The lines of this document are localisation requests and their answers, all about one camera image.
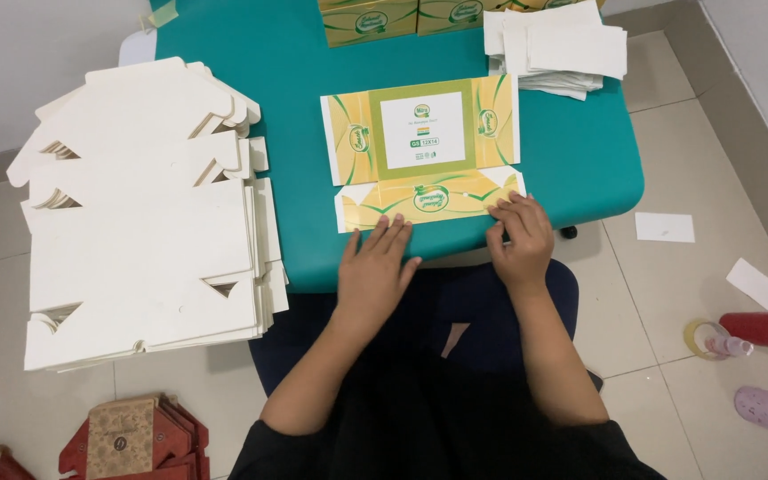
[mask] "chair wheel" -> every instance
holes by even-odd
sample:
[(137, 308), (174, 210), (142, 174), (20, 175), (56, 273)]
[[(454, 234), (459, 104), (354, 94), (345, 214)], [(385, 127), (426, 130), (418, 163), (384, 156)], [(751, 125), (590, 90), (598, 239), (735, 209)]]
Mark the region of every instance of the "chair wheel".
[(567, 238), (567, 240), (573, 240), (574, 238), (577, 237), (577, 227), (566, 226), (565, 228), (560, 229), (559, 233), (561, 234), (562, 238)]

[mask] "paper box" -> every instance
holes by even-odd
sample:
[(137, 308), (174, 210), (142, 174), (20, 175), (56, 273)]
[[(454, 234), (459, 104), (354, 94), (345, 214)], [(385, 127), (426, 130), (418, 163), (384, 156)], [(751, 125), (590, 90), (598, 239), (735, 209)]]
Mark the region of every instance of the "paper box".
[[(455, 32), (484, 25), (483, 11), (534, 12), (576, 4), (582, 0), (420, 0), (416, 32), (420, 35)], [(605, 0), (598, 0), (597, 6)]]
[(497, 75), (323, 96), (337, 228), (381, 214), (414, 223), (485, 214), (525, 193), (517, 78)]
[(330, 47), (416, 33), (416, 0), (323, 0), (319, 9)]

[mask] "green border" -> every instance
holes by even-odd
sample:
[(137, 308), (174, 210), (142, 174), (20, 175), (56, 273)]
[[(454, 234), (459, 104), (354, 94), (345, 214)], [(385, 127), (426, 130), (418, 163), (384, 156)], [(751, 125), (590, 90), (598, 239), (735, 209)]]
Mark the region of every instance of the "green border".
[[(378, 163), (378, 180), (396, 180), (420, 175), (433, 175), (435, 173), (457, 172), (459, 170), (472, 170), (476, 168), (475, 125), (473, 119), (473, 81), (452, 80), (434, 84), (421, 84), (387, 88), (383, 90), (369, 91), (369, 107), (372, 113), (372, 131), (376, 133), (373, 145), (376, 150), (376, 162)], [(464, 115), (464, 160), (448, 161), (433, 165), (421, 165), (419, 167), (404, 167), (389, 169), (387, 164), (387, 147), (385, 146), (384, 122), (381, 119), (381, 102), (389, 100), (402, 100), (415, 96), (440, 95), (443, 93), (461, 93), (462, 112)]]

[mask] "hand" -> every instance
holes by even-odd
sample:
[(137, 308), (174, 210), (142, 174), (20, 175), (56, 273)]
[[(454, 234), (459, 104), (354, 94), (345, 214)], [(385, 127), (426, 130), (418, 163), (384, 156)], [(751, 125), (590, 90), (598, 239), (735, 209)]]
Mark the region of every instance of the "hand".
[(388, 228), (387, 215), (381, 215), (375, 230), (357, 251), (360, 231), (354, 230), (340, 264), (335, 326), (369, 342), (390, 318), (408, 288), (422, 259), (415, 257), (402, 267), (404, 249), (413, 225), (396, 214)]
[[(512, 191), (511, 202), (500, 199), (488, 213), (498, 220), (485, 233), (494, 270), (509, 294), (539, 294), (546, 291), (544, 276), (553, 253), (553, 227), (547, 213), (530, 194)], [(511, 244), (503, 245), (503, 232)]]

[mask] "mitra logo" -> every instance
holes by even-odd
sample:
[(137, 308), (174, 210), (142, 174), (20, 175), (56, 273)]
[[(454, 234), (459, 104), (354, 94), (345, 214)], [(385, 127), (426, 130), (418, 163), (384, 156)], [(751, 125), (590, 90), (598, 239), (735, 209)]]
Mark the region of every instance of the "mitra logo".
[(418, 119), (426, 119), (432, 113), (432, 109), (426, 104), (419, 104), (414, 107), (414, 116)]

